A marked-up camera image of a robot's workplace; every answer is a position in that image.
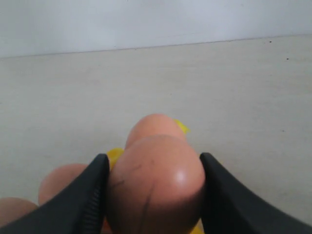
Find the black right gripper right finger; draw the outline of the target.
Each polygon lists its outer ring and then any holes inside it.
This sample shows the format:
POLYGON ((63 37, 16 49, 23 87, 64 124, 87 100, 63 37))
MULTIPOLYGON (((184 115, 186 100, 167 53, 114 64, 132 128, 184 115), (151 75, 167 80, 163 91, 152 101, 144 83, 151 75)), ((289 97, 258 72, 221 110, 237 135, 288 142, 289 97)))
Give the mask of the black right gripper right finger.
POLYGON ((310 225, 272 206, 237 180, 210 153, 201 221, 206 234, 310 234, 310 225))

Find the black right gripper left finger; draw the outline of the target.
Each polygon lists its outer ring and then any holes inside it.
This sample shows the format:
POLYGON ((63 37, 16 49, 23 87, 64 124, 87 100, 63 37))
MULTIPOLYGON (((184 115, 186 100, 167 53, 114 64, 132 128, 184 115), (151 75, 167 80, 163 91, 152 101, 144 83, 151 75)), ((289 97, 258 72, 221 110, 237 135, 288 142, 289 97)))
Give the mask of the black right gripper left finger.
POLYGON ((0 229, 2 234, 99 234, 105 217, 109 175, 107 155, 99 154, 50 201, 0 229))

